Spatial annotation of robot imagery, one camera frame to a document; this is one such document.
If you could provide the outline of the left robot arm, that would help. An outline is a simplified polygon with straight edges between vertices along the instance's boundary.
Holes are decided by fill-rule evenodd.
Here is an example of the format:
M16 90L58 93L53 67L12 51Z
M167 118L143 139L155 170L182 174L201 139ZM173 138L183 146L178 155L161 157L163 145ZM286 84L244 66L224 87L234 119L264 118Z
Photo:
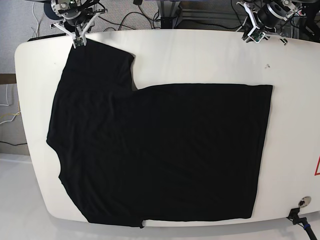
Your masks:
M283 32L285 25L292 28L291 36L302 35L308 40L320 42L320 2L318 0L254 0L237 2L247 16L238 30L243 30L242 40L246 43L260 43L271 37L288 43Z

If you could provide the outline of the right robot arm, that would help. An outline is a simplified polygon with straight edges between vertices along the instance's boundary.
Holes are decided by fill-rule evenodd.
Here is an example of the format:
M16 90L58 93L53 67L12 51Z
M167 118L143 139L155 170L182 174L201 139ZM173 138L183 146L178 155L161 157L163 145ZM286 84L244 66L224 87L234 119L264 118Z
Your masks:
M59 29L70 36L74 47L87 44L86 33L95 19L107 13L99 0L42 0L45 15L53 21L51 29Z

